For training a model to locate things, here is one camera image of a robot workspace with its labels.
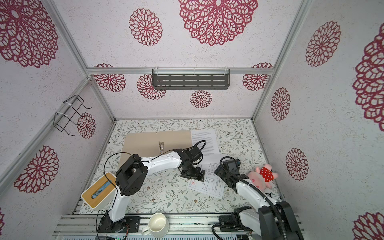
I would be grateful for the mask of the white technical drawing sheet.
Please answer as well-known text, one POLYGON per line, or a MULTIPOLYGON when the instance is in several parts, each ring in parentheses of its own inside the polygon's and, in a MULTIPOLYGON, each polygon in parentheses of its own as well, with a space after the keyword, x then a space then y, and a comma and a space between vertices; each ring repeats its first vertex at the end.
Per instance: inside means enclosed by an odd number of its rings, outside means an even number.
POLYGON ((224 196, 225 183, 214 172, 219 166, 221 158, 225 155, 215 154, 204 157, 202 162, 198 164, 202 170, 205 170, 204 181, 189 180, 188 189, 206 194, 210 197, 222 199, 224 196))

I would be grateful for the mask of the white printed text sheet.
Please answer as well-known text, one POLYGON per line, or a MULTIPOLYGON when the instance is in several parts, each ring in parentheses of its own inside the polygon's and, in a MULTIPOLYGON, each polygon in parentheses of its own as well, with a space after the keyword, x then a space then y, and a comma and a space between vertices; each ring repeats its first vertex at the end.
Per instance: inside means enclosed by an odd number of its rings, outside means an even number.
POLYGON ((214 129, 193 130, 191 131, 191 138, 193 144, 196 144, 197 142, 202 140, 206 141, 206 145, 202 149, 202 153, 204 156, 215 155, 220 153, 214 129))

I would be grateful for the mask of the beige manila folder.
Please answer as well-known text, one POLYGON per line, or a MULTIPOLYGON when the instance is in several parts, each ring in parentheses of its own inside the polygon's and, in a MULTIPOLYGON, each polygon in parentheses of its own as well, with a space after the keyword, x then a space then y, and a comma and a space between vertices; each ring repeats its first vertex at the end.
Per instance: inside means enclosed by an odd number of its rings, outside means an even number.
POLYGON ((182 161, 190 160, 187 148, 192 147, 190 131, 160 131, 127 134, 122 149, 119 168, 129 168, 139 157, 151 175, 167 169, 179 168, 182 161))

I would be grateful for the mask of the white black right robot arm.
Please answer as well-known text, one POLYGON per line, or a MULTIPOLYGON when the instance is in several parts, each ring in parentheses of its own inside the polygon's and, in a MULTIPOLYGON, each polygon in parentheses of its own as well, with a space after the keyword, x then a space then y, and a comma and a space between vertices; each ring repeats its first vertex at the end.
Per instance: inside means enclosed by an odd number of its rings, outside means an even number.
POLYGON ((219 228, 225 231, 253 232, 261 240, 302 240, 299 223, 290 204, 277 201, 265 193, 271 189, 271 182, 278 178, 269 164, 257 167, 248 174, 240 174, 241 161, 226 156, 221 158, 215 170, 230 189, 250 203, 249 206, 234 209, 231 218, 220 219, 220 224, 211 227, 217 239, 219 228))

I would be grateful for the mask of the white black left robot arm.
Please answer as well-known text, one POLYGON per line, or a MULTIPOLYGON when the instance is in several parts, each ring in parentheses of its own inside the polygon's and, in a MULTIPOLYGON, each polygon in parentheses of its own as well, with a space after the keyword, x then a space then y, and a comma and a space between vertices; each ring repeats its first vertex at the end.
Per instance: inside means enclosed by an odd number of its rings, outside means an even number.
POLYGON ((109 217, 112 223, 122 221, 126 215, 130 196, 137 193, 146 177, 154 173, 167 169, 178 169, 181 171, 182 178, 204 181, 205 170, 198 167, 203 158, 202 150, 197 146, 170 150, 150 158, 130 154, 130 157, 117 170, 116 181, 113 184, 116 196, 105 216, 109 217))

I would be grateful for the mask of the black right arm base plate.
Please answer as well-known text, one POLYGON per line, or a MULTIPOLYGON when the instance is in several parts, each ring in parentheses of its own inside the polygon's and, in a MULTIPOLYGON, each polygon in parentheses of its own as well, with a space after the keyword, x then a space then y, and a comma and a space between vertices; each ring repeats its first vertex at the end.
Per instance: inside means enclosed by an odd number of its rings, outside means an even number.
POLYGON ((230 232, 234 230, 247 229, 240 220, 240 213, 245 210, 251 210, 249 206, 234 209, 230 216, 219 216, 220 230, 222 232, 230 232))

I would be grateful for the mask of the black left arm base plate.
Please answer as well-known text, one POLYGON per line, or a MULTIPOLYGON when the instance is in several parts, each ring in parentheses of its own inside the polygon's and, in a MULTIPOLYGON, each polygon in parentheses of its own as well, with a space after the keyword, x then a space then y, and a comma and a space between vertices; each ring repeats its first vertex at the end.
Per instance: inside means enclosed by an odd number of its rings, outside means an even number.
POLYGON ((113 222, 108 214, 105 214, 98 225, 97 233, 137 233, 139 231, 141 217, 126 216, 113 222))

